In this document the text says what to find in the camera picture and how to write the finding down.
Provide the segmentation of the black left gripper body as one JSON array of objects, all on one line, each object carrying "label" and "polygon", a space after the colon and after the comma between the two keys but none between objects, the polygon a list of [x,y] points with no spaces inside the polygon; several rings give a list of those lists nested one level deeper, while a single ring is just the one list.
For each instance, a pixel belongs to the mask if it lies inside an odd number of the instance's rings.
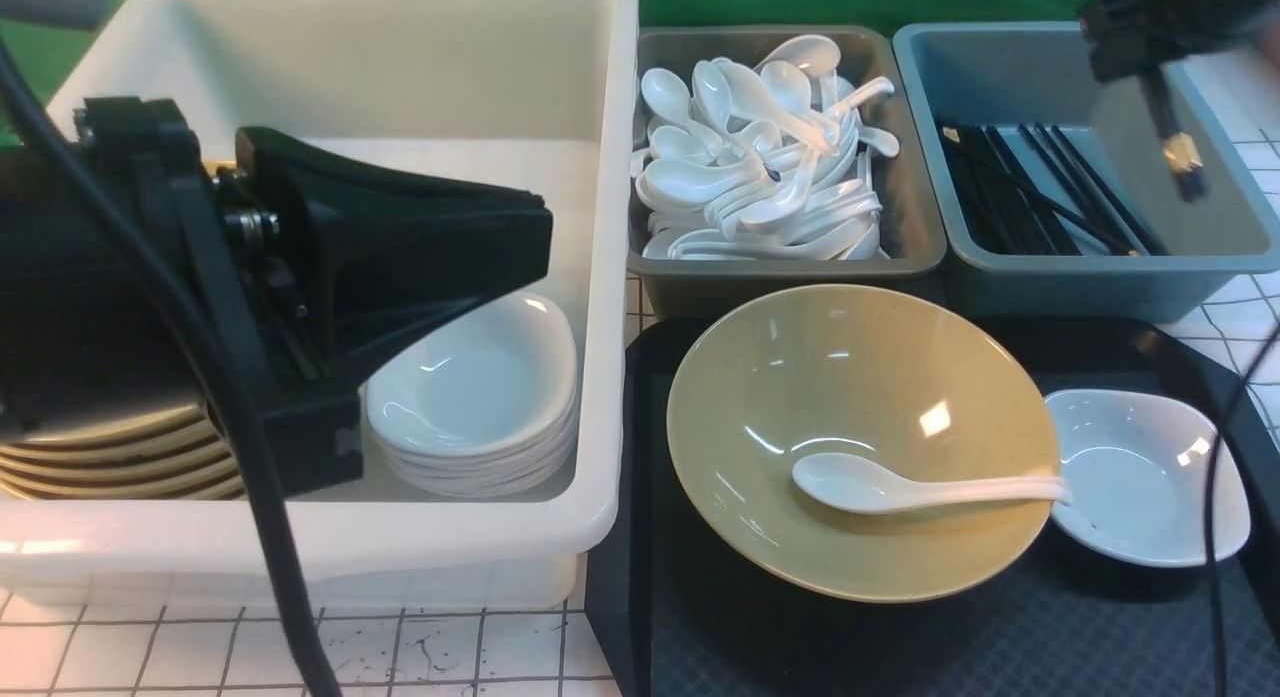
[{"label": "black left gripper body", "polygon": [[76,137],[3,150],[3,441],[182,404],[289,497],[364,474],[360,379],[338,341],[351,251],[306,191],[306,145],[236,133],[210,176],[168,97],[90,97]]}]

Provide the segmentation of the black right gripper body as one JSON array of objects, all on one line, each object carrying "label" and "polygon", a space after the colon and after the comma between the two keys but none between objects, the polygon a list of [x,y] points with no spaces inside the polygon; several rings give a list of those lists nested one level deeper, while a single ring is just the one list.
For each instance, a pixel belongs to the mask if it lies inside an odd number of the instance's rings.
[{"label": "black right gripper body", "polygon": [[1276,19],[1276,0],[1087,0],[1078,12],[1101,83],[1222,52]]}]

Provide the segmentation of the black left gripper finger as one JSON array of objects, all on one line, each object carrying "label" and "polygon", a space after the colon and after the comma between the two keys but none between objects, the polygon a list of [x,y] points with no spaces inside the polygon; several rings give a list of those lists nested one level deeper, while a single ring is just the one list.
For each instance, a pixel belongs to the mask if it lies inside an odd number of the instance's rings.
[{"label": "black left gripper finger", "polygon": [[261,255],[307,375],[364,382],[452,320],[547,278],[554,217],[521,188],[378,168],[268,127],[236,136]]}]

